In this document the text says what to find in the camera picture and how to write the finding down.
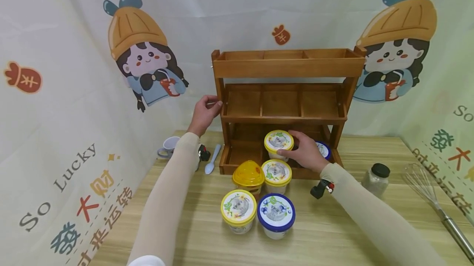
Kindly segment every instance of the yellow lid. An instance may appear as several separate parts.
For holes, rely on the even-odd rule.
[[[237,167],[232,175],[232,181],[239,186],[255,187],[264,183],[265,176],[257,163],[248,160]]]
[[[265,136],[265,148],[272,154],[278,150],[291,150],[293,145],[293,137],[286,131],[271,131]]]
[[[224,221],[231,226],[245,226],[253,221],[257,211],[257,201],[245,190],[227,193],[221,202]]]
[[[281,187],[288,185],[291,181],[290,166],[278,159],[270,159],[263,163],[262,169],[265,175],[265,182],[274,187]]]

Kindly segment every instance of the whisk handle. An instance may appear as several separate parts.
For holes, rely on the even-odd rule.
[[[451,234],[456,243],[459,245],[459,247],[462,249],[462,251],[464,251],[469,261],[474,264],[474,248],[464,236],[461,229],[459,229],[459,227],[456,225],[456,223],[451,217],[447,216],[447,218],[442,219],[441,222],[446,227],[447,231],[449,232],[449,234]]]

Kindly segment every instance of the white mug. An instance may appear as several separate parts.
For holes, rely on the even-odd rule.
[[[177,146],[177,143],[179,140],[180,140],[180,137],[166,138],[165,142],[163,142],[163,147],[156,152],[158,154],[158,157],[164,158],[164,159],[171,159],[171,156],[173,155],[173,152],[174,152],[174,148]]]

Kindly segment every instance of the blue lid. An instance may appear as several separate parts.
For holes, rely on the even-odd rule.
[[[328,160],[331,157],[331,148],[322,141],[317,141],[316,145],[318,146],[319,153]]]
[[[258,203],[258,220],[272,232],[287,231],[295,222],[295,207],[284,195],[268,194]]]

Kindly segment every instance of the black device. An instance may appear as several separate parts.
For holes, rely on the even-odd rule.
[[[197,153],[199,154],[199,161],[209,161],[210,152],[206,150],[205,145],[200,145]]]
[[[309,193],[316,199],[323,197],[324,191],[327,190],[329,193],[334,191],[334,184],[328,180],[321,179],[317,186],[311,188]]]

